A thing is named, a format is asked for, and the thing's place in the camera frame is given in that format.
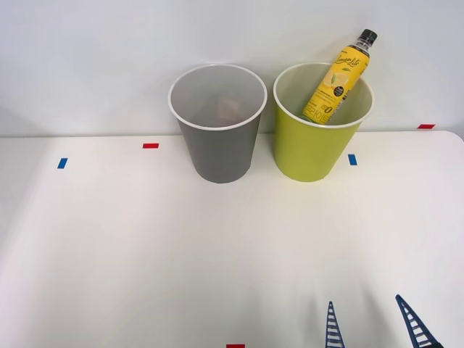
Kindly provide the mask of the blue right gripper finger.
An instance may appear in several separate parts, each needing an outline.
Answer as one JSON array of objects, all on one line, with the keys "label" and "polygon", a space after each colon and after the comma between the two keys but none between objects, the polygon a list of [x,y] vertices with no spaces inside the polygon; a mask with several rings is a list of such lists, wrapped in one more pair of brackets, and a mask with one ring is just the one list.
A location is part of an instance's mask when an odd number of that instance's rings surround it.
[{"label": "blue right gripper finger", "polygon": [[443,345],[428,330],[412,307],[399,295],[395,296],[407,327],[413,348],[443,348]]},{"label": "blue right gripper finger", "polygon": [[328,303],[327,309],[325,348],[345,348],[332,301]]}]

